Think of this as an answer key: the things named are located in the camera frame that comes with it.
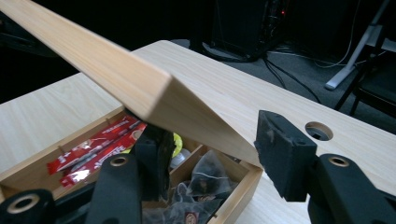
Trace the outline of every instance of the black cable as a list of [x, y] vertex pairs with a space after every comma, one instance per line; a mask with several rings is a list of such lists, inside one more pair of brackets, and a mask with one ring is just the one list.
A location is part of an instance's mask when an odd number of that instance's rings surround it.
[[298, 84], [300, 84], [301, 86], [303, 86], [306, 90], [308, 90], [317, 100], [317, 102], [319, 104], [321, 104], [321, 101], [319, 100], [319, 98], [317, 97], [317, 95], [311, 90], [309, 89], [309, 87], [307, 87], [304, 83], [302, 83], [297, 77], [295, 77], [294, 75], [292, 75], [291, 73], [285, 71], [284, 69], [282, 69], [281, 67], [273, 64], [271, 61], [269, 61], [268, 59], [266, 59], [266, 61], [271, 64], [273, 67], [275, 67], [276, 69], [278, 69], [279, 71], [283, 72], [285, 75], [287, 75], [288, 77], [290, 77], [291, 79], [293, 79], [294, 81], [296, 81]]
[[267, 66], [268, 70], [276, 77], [276, 79], [280, 82], [280, 85], [283, 87], [283, 89], [287, 90], [285, 82], [283, 81], [283, 78], [275, 71], [273, 67], [268, 64], [267, 60], [263, 58], [265, 66]]

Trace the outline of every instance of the red packet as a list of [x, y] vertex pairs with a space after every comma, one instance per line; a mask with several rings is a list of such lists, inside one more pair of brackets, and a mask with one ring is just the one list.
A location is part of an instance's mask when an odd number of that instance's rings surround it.
[[139, 138], [140, 134], [145, 130], [146, 126], [146, 123], [139, 123], [132, 131], [128, 132], [122, 138], [97, 153], [96, 156], [93, 156], [85, 164], [81, 165], [77, 169], [73, 169], [68, 175], [61, 179], [62, 185], [64, 187], [75, 185], [78, 181], [85, 179], [88, 175], [99, 169], [105, 159], [131, 148], [137, 138]]
[[86, 160], [132, 130], [139, 123], [140, 120], [132, 116], [125, 116], [117, 120], [99, 133], [96, 133], [87, 141], [84, 141], [70, 151], [64, 153], [56, 161], [47, 163], [49, 174], [53, 175], [80, 161]]

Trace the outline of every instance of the open wooden box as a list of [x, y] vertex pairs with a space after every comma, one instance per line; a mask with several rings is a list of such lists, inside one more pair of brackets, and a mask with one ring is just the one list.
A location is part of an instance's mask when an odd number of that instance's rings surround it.
[[[80, 144], [99, 130], [102, 130], [109, 123], [124, 115], [124, 110], [119, 112], [115, 111], [108, 118], [102, 118], [93, 122], [82, 130], [66, 137], [60, 143], [42, 150], [37, 155], [34, 155], [33, 158], [3, 173], [0, 176], [0, 188], [3, 197], [6, 199], [18, 192], [28, 189], [48, 189], [52, 191], [54, 199], [58, 199], [95, 181], [100, 171], [89, 175], [84, 181], [78, 182], [72, 188], [64, 188], [59, 181], [62, 174], [57, 173], [55, 175], [49, 175], [46, 164], [58, 158], [64, 151]], [[175, 187], [178, 183], [190, 179], [195, 164], [209, 150], [208, 147], [184, 137], [183, 147], [188, 149], [191, 155], [170, 172], [170, 189]], [[224, 165], [227, 175], [233, 182], [237, 182], [238, 186], [217, 213], [210, 219], [209, 223], [233, 223], [253, 196], [262, 176], [262, 169], [244, 161], [236, 162], [221, 152], [218, 153], [218, 158]], [[160, 203], [143, 203], [143, 207], [153, 207], [158, 204]]]

